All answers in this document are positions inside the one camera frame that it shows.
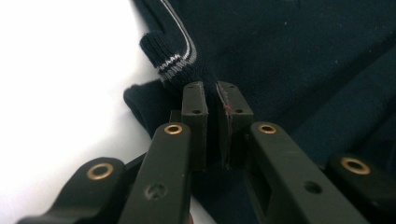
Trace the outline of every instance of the white stripe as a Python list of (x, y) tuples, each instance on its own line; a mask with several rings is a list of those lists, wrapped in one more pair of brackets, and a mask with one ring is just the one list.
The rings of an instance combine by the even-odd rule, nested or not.
[(161, 64), (159, 66), (160, 70), (163, 70), (165, 67), (167, 67), (169, 64), (171, 64), (172, 62), (174, 62), (175, 60), (179, 59), (180, 55), (179, 54), (175, 54), (174, 56), (170, 57), (170, 60), (166, 60), (165, 63)]
[[(165, 8), (168, 10), (169, 14), (171, 14), (172, 18), (176, 22), (178, 28), (180, 29), (180, 32), (183, 34), (184, 39), (186, 41), (186, 52), (183, 55), (182, 60), (180, 60), (181, 63), (177, 63), (177, 65), (173, 65), (171, 68), (168, 69), (168, 72), (165, 73), (165, 79), (170, 79), (172, 76), (175, 75), (176, 71), (181, 71), (182, 68), (189, 64), (189, 63), (194, 63), (197, 57), (197, 51), (195, 48), (194, 43), (192, 42), (192, 39), (187, 32), (186, 28), (183, 25), (183, 22), (181, 22), (180, 18), (176, 14), (176, 12), (173, 10), (172, 6), (169, 4), (167, 0), (161, 0)], [(165, 63), (161, 64), (158, 69), (164, 70), (171, 64), (174, 60), (179, 59), (180, 55), (175, 54), (174, 56), (170, 57), (169, 60), (166, 60)]]

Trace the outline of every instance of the small hole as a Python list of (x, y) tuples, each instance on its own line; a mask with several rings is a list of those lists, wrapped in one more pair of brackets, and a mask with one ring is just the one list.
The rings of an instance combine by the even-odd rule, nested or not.
[(306, 191), (313, 194), (320, 194), (322, 192), (320, 185), (312, 181), (306, 181), (304, 183), (304, 188)]
[(271, 132), (271, 131), (274, 130), (274, 129), (273, 129), (272, 127), (270, 127), (270, 126), (264, 126), (264, 127), (262, 127), (262, 129), (263, 129), (264, 131), (266, 131), (266, 132)]
[(107, 172), (107, 170), (108, 170), (107, 167), (100, 166), (93, 170), (93, 174), (94, 175), (103, 175)]
[(178, 127), (170, 127), (169, 129), (169, 132), (172, 132), (172, 133), (174, 133), (174, 132), (177, 132), (178, 131)]
[(348, 161), (347, 164), (350, 167), (358, 169), (358, 170), (362, 170), (363, 169), (363, 167), (360, 164), (358, 164), (357, 162), (354, 162), (354, 161)]
[(146, 189), (146, 197), (149, 200), (158, 200), (164, 197), (167, 193), (166, 187), (163, 184), (154, 184)]

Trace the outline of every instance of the white surface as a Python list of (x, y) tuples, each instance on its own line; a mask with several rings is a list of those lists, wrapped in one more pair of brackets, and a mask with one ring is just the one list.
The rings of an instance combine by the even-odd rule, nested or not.
[[(150, 139), (122, 100), (158, 78), (128, 0), (0, 1), (0, 223), (46, 212), (77, 168)], [(195, 223), (213, 223), (192, 200)]]

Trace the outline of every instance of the dark fabric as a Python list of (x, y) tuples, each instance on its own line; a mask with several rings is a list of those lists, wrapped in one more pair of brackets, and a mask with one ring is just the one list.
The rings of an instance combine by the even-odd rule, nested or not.
[(216, 163), (218, 80), (237, 85), (257, 119), (284, 127), (314, 162), (351, 151), (395, 175), (396, 1), (135, 1), (151, 29), (140, 45), (160, 80), (132, 86), (125, 101), (152, 135), (184, 85), (205, 83), (210, 163), (192, 192), (218, 223), (257, 221), (242, 175)]

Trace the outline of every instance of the black mechanical linkage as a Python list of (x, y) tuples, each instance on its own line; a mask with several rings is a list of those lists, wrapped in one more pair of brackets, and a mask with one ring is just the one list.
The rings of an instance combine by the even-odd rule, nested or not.
[[(256, 122), (235, 85), (219, 82), (217, 90), (222, 161), (245, 169), (260, 223), (394, 223), (394, 179), (350, 154), (334, 155), (322, 172), (281, 127)], [(188, 223), (191, 171), (206, 166), (203, 83), (187, 85), (182, 103), (146, 154), (126, 165), (110, 158), (87, 162), (46, 214), (19, 223)]]
[(64, 185), (46, 214), (26, 217), (19, 223), (116, 223), (128, 187), (124, 176), (122, 161), (111, 158), (89, 161)]
[(372, 223), (396, 220), (396, 180), (353, 154), (330, 157), (326, 175)]
[[(264, 198), (268, 203), (260, 202), (267, 206), (256, 209), (259, 217), (270, 223), (368, 223), (279, 126), (253, 123), (247, 141), (271, 189)], [(252, 190), (252, 195), (262, 191)]]
[(184, 87), (181, 122), (191, 129), (191, 169), (201, 171), (206, 166), (206, 132), (208, 111), (204, 84), (192, 82)]
[(190, 152), (191, 131), (187, 125), (168, 123), (160, 126), (118, 223), (187, 223)]
[(255, 121), (242, 93), (231, 83), (218, 82), (219, 147), (227, 168), (243, 168), (247, 159), (246, 128)]

